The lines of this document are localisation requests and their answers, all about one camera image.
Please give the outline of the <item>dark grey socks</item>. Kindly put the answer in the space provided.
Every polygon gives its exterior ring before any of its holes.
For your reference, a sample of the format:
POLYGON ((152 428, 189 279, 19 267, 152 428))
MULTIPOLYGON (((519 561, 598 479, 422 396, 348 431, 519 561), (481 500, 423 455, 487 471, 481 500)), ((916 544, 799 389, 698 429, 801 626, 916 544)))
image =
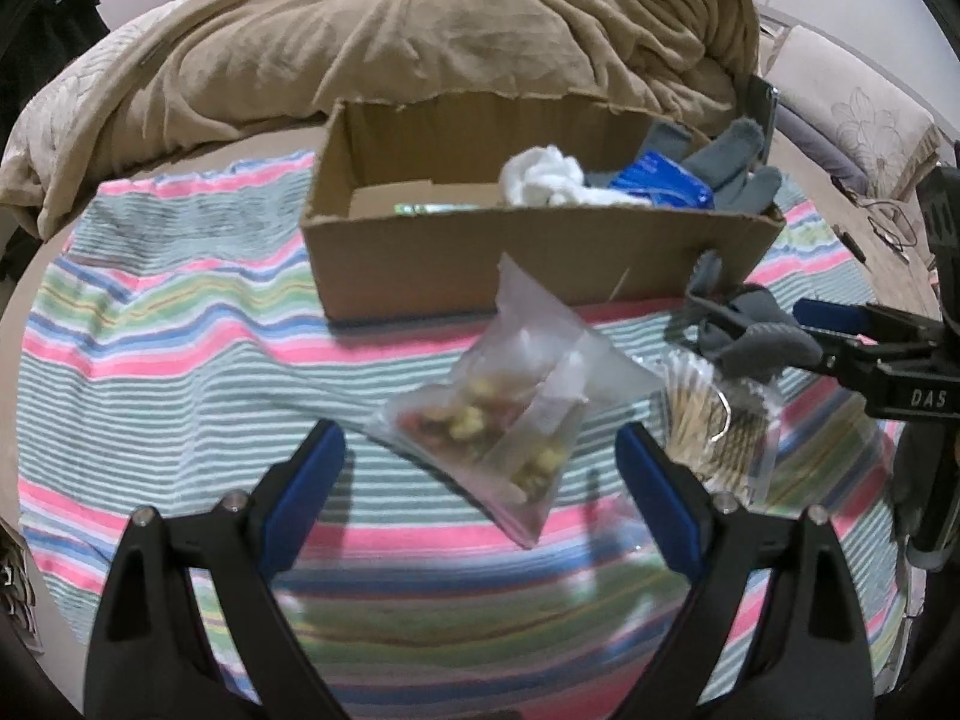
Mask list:
POLYGON ((782 340, 812 335, 761 284, 742 283, 721 291, 722 270, 716 250, 698 257, 664 337, 695 351, 726 379, 771 383, 789 369, 779 351, 782 340))

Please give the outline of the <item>bag of cotton swabs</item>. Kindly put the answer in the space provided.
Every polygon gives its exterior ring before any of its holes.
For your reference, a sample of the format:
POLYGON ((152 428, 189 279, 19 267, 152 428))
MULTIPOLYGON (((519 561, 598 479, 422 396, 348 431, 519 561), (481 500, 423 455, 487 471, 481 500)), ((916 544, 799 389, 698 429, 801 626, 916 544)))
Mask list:
POLYGON ((765 502, 781 436, 781 398, 752 379, 724 377, 711 362, 674 349, 656 362, 664 450, 708 493, 765 502))

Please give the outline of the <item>blue tissue pack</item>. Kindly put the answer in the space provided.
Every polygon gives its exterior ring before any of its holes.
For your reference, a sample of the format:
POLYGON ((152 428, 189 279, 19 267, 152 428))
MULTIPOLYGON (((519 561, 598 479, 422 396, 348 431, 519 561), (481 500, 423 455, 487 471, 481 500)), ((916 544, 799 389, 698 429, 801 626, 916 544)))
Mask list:
POLYGON ((657 151, 646 151, 613 177, 608 187, 654 206, 713 210, 713 190, 657 151))

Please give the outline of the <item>clear bag of snacks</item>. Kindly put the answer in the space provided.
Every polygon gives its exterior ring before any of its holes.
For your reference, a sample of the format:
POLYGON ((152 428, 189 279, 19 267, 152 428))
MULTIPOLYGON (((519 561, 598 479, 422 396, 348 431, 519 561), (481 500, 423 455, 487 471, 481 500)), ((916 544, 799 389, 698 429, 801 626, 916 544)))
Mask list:
POLYGON ((376 439, 448 475, 524 550, 539 541, 586 421, 630 410, 658 372, 579 319, 509 255, 496 316, 441 380, 395 395, 376 439))

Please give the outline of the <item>white socks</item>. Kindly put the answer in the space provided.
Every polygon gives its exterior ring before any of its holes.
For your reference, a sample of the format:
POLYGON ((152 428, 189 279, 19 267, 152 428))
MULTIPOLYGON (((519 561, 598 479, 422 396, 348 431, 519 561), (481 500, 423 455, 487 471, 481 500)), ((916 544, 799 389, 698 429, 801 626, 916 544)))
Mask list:
POLYGON ((652 205, 649 199, 631 197, 620 190, 590 187, 578 161, 555 145, 534 146, 512 156, 501 167, 498 187, 511 208, 652 205))

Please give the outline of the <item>green cartoon tissue pack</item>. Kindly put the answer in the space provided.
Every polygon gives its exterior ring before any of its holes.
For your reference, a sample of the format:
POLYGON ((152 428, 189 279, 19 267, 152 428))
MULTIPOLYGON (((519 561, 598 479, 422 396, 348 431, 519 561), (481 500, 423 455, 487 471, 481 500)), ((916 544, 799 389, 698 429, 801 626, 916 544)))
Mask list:
POLYGON ((446 215, 480 208, 475 203, 398 203, 394 206, 394 213, 397 216, 446 215))

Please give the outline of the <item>brown cardboard box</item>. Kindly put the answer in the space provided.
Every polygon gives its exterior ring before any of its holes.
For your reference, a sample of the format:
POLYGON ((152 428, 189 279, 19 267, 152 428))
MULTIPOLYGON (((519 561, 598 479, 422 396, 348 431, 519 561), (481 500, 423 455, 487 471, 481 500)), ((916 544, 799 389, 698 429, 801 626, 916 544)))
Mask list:
POLYGON ((576 94, 338 103, 301 216, 325 317, 347 325, 487 312, 503 255, 567 305, 678 298, 709 249, 724 262, 722 284, 742 283, 784 227, 777 208, 511 208, 501 197, 512 156, 555 145, 589 171, 613 171, 655 120, 576 94), (397 216, 398 203, 482 208, 397 216))

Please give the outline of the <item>grey blue pillow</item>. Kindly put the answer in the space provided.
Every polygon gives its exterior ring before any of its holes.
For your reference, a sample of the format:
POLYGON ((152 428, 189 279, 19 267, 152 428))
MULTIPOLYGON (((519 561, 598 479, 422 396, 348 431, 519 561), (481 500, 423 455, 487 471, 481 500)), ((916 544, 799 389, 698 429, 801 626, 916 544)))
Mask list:
POLYGON ((776 128, 793 142, 802 153, 822 167, 832 179, 838 179, 859 195, 866 195, 869 179, 850 156, 841 151, 832 140, 828 140, 820 130, 805 122, 797 112, 786 104, 779 103, 776 110, 776 128))

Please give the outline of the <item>beige embroidered pillow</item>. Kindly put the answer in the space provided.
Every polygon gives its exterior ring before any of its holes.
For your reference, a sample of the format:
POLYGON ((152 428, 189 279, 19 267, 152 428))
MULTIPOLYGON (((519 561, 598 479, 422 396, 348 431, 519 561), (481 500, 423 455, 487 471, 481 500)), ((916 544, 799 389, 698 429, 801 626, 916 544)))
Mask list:
POLYGON ((873 197, 906 199, 939 158, 934 115, 818 32, 794 26, 780 37, 765 80, 866 174, 873 197))

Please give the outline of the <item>striped colourful towel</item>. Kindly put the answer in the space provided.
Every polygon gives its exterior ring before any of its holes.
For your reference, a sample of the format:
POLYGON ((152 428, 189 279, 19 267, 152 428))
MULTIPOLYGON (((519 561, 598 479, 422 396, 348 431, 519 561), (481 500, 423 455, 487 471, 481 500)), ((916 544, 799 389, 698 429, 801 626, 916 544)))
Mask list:
POLYGON ((332 330, 299 234, 311 169, 303 151, 106 182, 53 249, 16 399, 21 528, 53 601, 88 639, 135 507, 206 511, 328 416, 347 463, 275 592, 348 712, 604 717, 686 590, 626 515, 619 418, 584 429, 532 550, 371 442, 368 416, 446 374, 480 322, 332 330))

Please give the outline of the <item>tan fleece blanket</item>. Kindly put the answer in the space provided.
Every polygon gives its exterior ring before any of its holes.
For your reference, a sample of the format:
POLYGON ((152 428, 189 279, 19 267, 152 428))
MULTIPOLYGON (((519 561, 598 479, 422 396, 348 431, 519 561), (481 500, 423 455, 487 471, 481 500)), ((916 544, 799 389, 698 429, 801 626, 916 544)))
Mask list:
POLYGON ((759 58, 754 0, 172 0, 26 104, 2 203, 52 238, 107 179, 342 99, 574 91, 715 135, 759 58))

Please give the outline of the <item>dark hanging clothes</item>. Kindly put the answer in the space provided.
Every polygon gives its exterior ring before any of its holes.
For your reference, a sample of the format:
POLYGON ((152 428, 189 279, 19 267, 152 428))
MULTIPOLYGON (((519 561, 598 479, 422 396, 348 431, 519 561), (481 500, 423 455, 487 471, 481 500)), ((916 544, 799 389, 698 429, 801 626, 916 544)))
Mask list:
POLYGON ((2 138, 54 76, 109 34, 101 0, 2 0, 2 138))

